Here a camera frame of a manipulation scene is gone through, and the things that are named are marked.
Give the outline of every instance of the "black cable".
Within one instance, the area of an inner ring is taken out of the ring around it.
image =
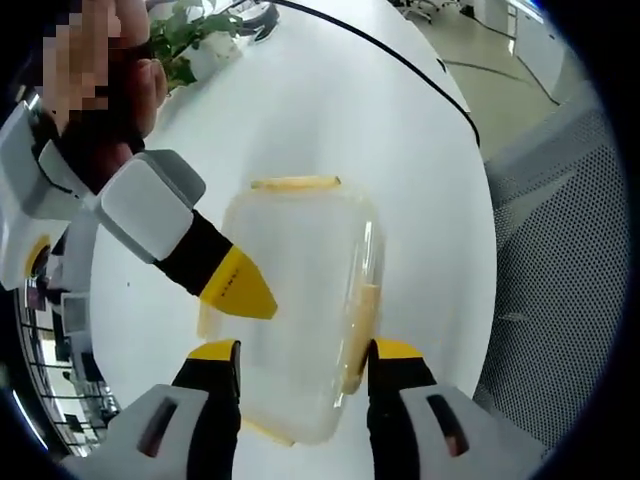
[[[360,38],[365,39],[369,43],[372,43],[373,45],[375,45],[376,47],[378,47],[382,51],[384,51],[384,52],[388,53],[389,55],[391,55],[393,58],[395,58],[400,63],[402,63],[405,67],[407,67],[413,73],[418,75],[422,80],[427,82],[427,84],[431,88],[433,88],[436,92],[438,92],[440,95],[442,95],[449,103],[451,103],[456,108],[456,110],[458,110],[462,114],[462,116],[465,118],[465,120],[467,122],[469,122],[469,125],[471,125],[471,128],[473,129],[473,133],[474,133],[474,135],[476,137],[476,143],[478,144],[478,146],[480,146],[480,133],[478,132],[478,128],[476,127],[476,124],[473,123],[473,120],[471,119],[469,114],[467,112],[465,112],[464,109],[458,104],[458,102],[456,102],[453,98],[451,98],[451,96],[447,92],[442,90],[442,88],[440,88],[433,80],[431,80],[429,77],[427,77],[418,67],[416,67],[413,63],[411,63],[409,60],[404,58],[402,55],[400,55],[394,49],[392,49],[391,47],[385,45],[380,40],[377,40],[377,39],[373,38],[368,33],[365,33],[362,30],[354,27],[353,25],[349,25],[348,23],[345,23],[342,20],[338,20],[337,18],[332,17],[331,15],[327,15],[326,13],[319,12],[318,10],[314,10],[313,8],[309,8],[309,7],[306,7],[304,5],[300,5],[300,4],[295,3],[295,2],[290,2],[289,0],[269,0],[269,1],[271,3],[275,3],[276,5],[282,5],[283,7],[292,8],[293,10],[298,10],[300,12],[304,12],[304,13],[307,13],[307,14],[312,15],[314,17],[320,18],[320,19],[322,19],[322,20],[324,20],[326,22],[333,23],[334,25],[336,25],[336,26],[338,26],[338,27],[340,27],[340,28],[342,28],[344,30],[347,30],[348,32],[353,33],[354,35],[357,35]]]

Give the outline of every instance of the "round table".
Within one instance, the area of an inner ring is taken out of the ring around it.
[[[387,43],[467,108],[433,48],[386,0],[301,3]],[[493,212],[473,132],[386,53],[279,10],[271,37],[168,99],[147,147],[171,148],[198,171],[207,191],[197,208],[218,226],[252,179],[338,175],[364,188],[386,232],[380,334],[416,346],[440,382],[471,396],[496,285]],[[102,228],[91,282],[95,358],[126,407],[154,384],[170,383],[201,343],[198,300]],[[243,428],[234,478],[373,478],[366,409],[361,388],[331,441],[315,447],[289,449]]]

